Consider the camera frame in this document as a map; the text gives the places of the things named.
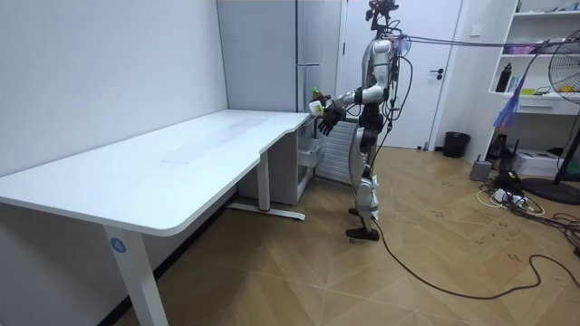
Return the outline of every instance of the robot leg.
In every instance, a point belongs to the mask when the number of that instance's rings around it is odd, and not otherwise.
[[[378,218],[379,201],[374,192],[376,179],[371,176],[371,167],[368,164],[374,150],[361,150],[369,141],[368,130],[366,131],[365,128],[355,130],[349,153],[349,173],[353,184],[355,206],[355,209],[350,209],[349,212],[356,213],[361,218],[362,227],[346,230],[346,235],[355,239],[378,241],[379,233],[372,229],[372,219]]]

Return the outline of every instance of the desk leg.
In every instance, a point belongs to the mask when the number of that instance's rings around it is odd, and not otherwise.
[[[306,219],[306,216],[304,214],[270,208],[270,174],[268,172],[267,151],[265,151],[264,153],[262,153],[262,155],[260,155],[260,162],[257,164],[257,195],[258,195],[258,207],[239,203],[232,203],[228,207],[248,212],[289,217],[301,221],[304,221]]]
[[[104,228],[140,325],[168,326],[141,234]]]
[[[257,164],[257,198],[258,208],[261,212],[270,210],[270,172],[268,170],[268,151],[260,155]]]

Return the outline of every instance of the electric fan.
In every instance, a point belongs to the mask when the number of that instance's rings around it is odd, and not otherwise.
[[[580,30],[568,36],[565,41],[573,43],[557,46],[548,68],[548,76],[555,92],[565,100],[580,105]],[[579,144],[580,130],[572,142],[556,178],[554,180],[536,177],[522,179],[524,189],[538,197],[557,203],[580,205],[580,189],[562,183],[562,177],[566,174]]]

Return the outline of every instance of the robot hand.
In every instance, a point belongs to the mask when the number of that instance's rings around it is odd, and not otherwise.
[[[323,135],[328,136],[328,134],[333,130],[334,126],[340,120],[346,119],[346,110],[343,108],[327,108],[323,112],[323,120],[318,125],[318,130],[323,133]]]

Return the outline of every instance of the power strip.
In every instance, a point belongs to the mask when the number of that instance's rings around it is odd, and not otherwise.
[[[513,195],[504,189],[496,190],[496,192],[493,194],[493,198],[498,203],[503,203],[503,202],[508,201],[508,202],[510,202],[514,205],[520,206],[520,207],[522,207],[526,203],[526,199],[523,198],[522,196]]]

